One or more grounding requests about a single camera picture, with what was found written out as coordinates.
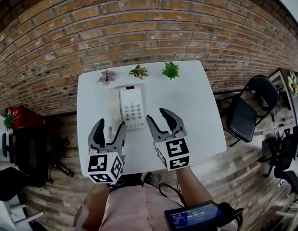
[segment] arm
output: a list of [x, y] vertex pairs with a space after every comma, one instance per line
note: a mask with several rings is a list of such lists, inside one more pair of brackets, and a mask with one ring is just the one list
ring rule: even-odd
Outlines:
[[190, 167], [177, 169], [176, 174], [187, 206], [198, 205], [212, 200], [211, 195], [200, 183]]
[[96, 184], [93, 186], [82, 206], [75, 215], [73, 227], [76, 226], [78, 218], [83, 211], [84, 205], [88, 209], [89, 215], [86, 221], [83, 223], [82, 228], [85, 230], [98, 230], [100, 228], [104, 217], [109, 190], [110, 188], [107, 186], [107, 184]]

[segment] desk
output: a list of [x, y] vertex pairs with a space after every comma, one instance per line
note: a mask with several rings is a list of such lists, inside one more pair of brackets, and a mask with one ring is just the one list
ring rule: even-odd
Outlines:
[[[159, 108], [166, 108], [180, 116], [187, 130], [190, 146], [190, 165], [226, 150], [220, 115], [211, 86], [200, 61], [179, 61], [180, 77], [169, 80], [161, 75], [164, 62], [141, 64], [149, 72], [145, 80], [129, 76], [136, 65], [112, 68], [117, 80], [108, 87], [97, 83], [101, 71], [81, 74], [78, 79], [77, 129], [81, 171], [88, 176], [88, 135], [93, 126], [105, 119], [104, 134], [111, 125], [109, 90], [121, 86], [140, 85], [145, 115], [153, 117], [161, 130], [169, 130]], [[134, 174], [165, 169], [153, 149], [153, 138], [148, 125], [129, 130], [122, 154], [126, 155], [123, 174]]]
[[298, 98], [290, 90], [290, 88], [288, 86], [287, 77], [288, 77], [289, 73], [290, 73], [290, 70], [281, 68], [280, 70], [278, 70], [278, 72], [276, 74], [272, 75], [269, 79], [272, 82], [274, 82], [274, 80], [276, 80], [277, 78], [281, 79], [283, 86], [285, 88], [285, 92], [287, 94], [288, 100], [289, 100], [290, 109], [291, 109], [290, 111], [291, 111], [293, 122], [290, 124], [287, 124], [285, 126], [282, 126], [282, 127], [263, 131], [262, 134], [274, 133], [274, 132], [283, 131], [285, 129], [298, 126]]

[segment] person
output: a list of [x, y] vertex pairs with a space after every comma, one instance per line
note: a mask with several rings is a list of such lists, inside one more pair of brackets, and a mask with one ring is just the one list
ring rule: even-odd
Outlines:
[[[212, 200], [190, 167], [177, 169], [176, 175], [187, 206]], [[180, 207], [156, 187], [143, 184], [141, 174], [125, 175], [112, 188], [95, 184], [76, 213], [73, 227], [87, 231], [168, 231], [164, 211]], [[236, 231], [237, 227], [229, 223], [220, 230]]]

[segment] white telephone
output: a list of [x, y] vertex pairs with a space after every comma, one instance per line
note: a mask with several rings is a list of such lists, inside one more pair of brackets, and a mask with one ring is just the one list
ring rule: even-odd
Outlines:
[[111, 131], [116, 134], [117, 128], [125, 121], [127, 130], [145, 126], [145, 113], [140, 86], [128, 86], [110, 90]]

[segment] wooden floor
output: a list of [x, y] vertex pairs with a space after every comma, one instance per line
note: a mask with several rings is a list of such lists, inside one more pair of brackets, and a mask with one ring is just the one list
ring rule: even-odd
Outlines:
[[[254, 102], [253, 106], [261, 111], [259, 101], [253, 97], [250, 100]], [[224, 107], [219, 105], [220, 112]], [[292, 200], [286, 199], [289, 185], [285, 183], [282, 188], [278, 188], [279, 180], [274, 178], [273, 173], [265, 179], [261, 170], [267, 166], [257, 161], [267, 153], [262, 149], [265, 137], [260, 135], [259, 131], [277, 127], [280, 123], [287, 123], [289, 119], [291, 116], [288, 110], [283, 103], [280, 103], [275, 122], [273, 123], [272, 118], [267, 116], [257, 128], [251, 143], [241, 141], [230, 148], [229, 144], [234, 142], [235, 138], [225, 131], [227, 150], [192, 167], [215, 202], [226, 201], [234, 208], [244, 208], [244, 230], [257, 231], [263, 226], [268, 226], [271, 220], [277, 220], [274, 213], [281, 209], [275, 206], [276, 203], [280, 201], [290, 203]], [[47, 122], [47, 127], [50, 136], [67, 137], [70, 140], [71, 143], [63, 151], [61, 161], [75, 172], [75, 176], [70, 178], [53, 169], [51, 171], [53, 184], [47, 184], [43, 188], [26, 187], [22, 193], [30, 213], [35, 213], [37, 210], [44, 211], [44, 216], [40, 217], [38, 222], [47, 230], [66, 230], [71, 227], [74, 215], [92, 187], [92, 182], [83, 177], [80, 170], [76, 117], [51, 119]], [[291, 167], [298, 174], [298, 162], [294, 162]], [[155, 179], [156, 182], [176, 186], [174, 172], [164, 170], [155, 172]]]

